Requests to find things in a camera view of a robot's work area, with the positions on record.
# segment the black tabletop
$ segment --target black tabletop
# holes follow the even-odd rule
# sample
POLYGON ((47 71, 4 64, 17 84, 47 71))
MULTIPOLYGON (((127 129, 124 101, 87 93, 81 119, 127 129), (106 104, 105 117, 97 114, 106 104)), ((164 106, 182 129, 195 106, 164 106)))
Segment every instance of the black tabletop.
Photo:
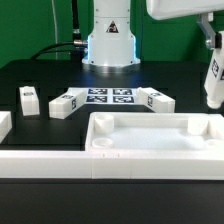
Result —
POLYGON ((100 74, 72 61, 19 60, 0 70, 0 111, 12 111, 13 129, 4 149, 84 150, 89 115, 95 111, 151 112, 143 105, 87 105, 65 120, 49 118, 48 103, 69 87, 152 87, 176 100, 176 113, 222 113, 206 104, 208 65, 197 62, 143 62, 139 71, 100 74), (19 87, 34 86, 40 116, 22 115, 19 87))

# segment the black label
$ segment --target black label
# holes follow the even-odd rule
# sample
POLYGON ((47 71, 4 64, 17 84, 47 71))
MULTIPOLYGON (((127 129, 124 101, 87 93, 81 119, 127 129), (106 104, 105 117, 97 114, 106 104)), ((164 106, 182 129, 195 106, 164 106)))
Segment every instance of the black label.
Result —
POLYGON ((153 104, 153 98, 152 97, 148 97, 148 105, 150 106, 150 107, 152 107, 152 104, 153 104))
POLYGON ((23 93, 23 95, 24 95, 24 96, 32 96, 32 95, 34 95, 34 93, 33 93, 33 92, 23 93))
POLYGON ((72 110, 76 108, 76 99, 72 100, 72 110))
POLYGON ((212 72, 213 72, 214 76, 217 77, 217 75, 219 73, 219 65, 216 62, 216 60, 213 61, 213 64, 212 64, 212 72))
POLYGON ((157 97, 157 96, 162 96, 160 93, 152 93, 151 96, 157 97))
POLYGON ((73 98, 74 96, 70 96, 70 95, 64 95, 61 98, 66 99, 66 100, 70 100, 71 98, 73 98))

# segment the white platform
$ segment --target white platform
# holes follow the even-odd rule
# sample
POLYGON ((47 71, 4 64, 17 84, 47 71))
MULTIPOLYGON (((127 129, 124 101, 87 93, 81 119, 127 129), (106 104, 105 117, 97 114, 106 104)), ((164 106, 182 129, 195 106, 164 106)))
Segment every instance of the white platform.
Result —
POLYGON ((0 178, 224 180, 224 118, 93 113, 86 151, 0 150, 0 164, 0 178))

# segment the black and white marker pattern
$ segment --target black and white marker pattern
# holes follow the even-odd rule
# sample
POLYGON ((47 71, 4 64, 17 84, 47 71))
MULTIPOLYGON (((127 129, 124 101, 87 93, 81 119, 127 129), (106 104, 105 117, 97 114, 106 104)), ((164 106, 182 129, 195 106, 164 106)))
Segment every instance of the black and white marker pattern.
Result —
POLYGON ((107 89, 89 89, 88 95, 107 95, 107 89))
POLYGON ((134 98, 131 96, 114 96, 113 102, 126 104, 126 103, 134 103, 135 101, 134 98))
POLYGON ((113 89, 113 95, 133 95, 131 89, 113 89))
POLYGON ((87 104, 135 104, 136 89, 90 88, 87 90, 87 104))
POLYGON ((87 103, 107 103, 107 96, 87 96, 87 103))

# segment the cable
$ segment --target cable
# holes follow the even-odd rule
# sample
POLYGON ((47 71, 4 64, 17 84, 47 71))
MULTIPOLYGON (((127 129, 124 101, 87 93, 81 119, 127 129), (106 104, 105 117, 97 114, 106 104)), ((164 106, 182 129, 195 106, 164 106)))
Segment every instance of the cable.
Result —
POLYGON ((141 7, 141 37, 140 37, 140 52, 139 52, 139 56, 140 59, 142 60, 143 58, 143 37, 144 37, 144 7, 143 7, 143 3, 142 0, 139 0, 140 2, 140 7, 141 7))
POLYGON ((42 52, 46 52, 48 50, 51 50, 51 49, 54 49, 57 47, 61 47, 61 46, 74 46, 74 43, 73 42, 62 42, 62 43, 50 45, 49 47, 43 48, 41 51, 39 51, 38 53, 33 55, 30 59, 36 60, 36 58, 38 58, 42 54, 42 52))
POLYGON ((53 18, 54 18, 54 30, 55 30, 55 43, 58 44, 58 22, 57 22, 57 14, 54 0, 51 0, 52 10, 53 10, 53 18))
POLYGON ((56 50, 56 51, 42 51, 39 54, 36 54, 35 57, 33 56, 33 60, 36 60, 40 55, 42 54, 51 54, 51 53, 65 53, 65 52, 71 52, 73 50, 56 50))
POLYGON ((78 0, 72 0, 72 24, 73 24, 73 40, 81 40, 81 33, 79 29, 79 14, 78 14, 78 0))

